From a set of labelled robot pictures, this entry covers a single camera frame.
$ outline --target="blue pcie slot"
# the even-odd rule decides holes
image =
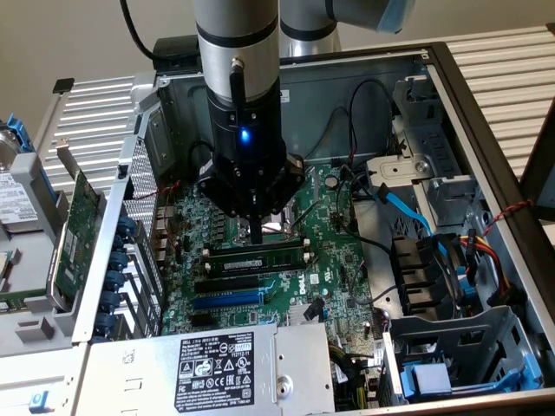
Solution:
[[[231,293],[219,296],[197,297],[193,300],[195,309],[224,308],[226,306],[252,305],[264,303],[264,293],[258,290]]]

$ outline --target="motherboard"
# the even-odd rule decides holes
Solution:
[[[339,178],[336,167],[310,168],[288,211],[263,226],[259,247],[250,246],[248,225],[225,216],[196,189],[177,195],[175,218],[166,225],[178,251],[168,250],[166,259],[163,335],[307,324],[307,308],[319,303],[323,316],[310,322],[324,321],[330,342],[347,353],[372,354],[371,308],[349,293],[367,298],[369,286],[366,273],[357,273],[364,261],[360,242],[336,223],[339,215],[349,222],[348,192],[339,195],[344,217],[336,209]],[[253,300],[240,304],[247,296]]]

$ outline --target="blue led light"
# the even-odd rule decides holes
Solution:
[[[249,144],[251,141],[251,133],[246,128],[241,129],[241,141],[244,145]]]

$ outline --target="white wall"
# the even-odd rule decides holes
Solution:
[[[195,33],[192,0],[128,0],[143,42]],[[344,48],[555,22],[555,0],[416,0],[398,36],[340,27]],[[33,134],[59,78],[100,79],[151,68],[117,0],[0,0],[0,119]]]

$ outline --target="warning label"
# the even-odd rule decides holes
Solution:
[[[0,173],[0,222],[3,224],[36,221],[38,217],[23,186],[9,173]]]
[[[254,405],[254,334],[181,341],[175,388],[180,413]]]

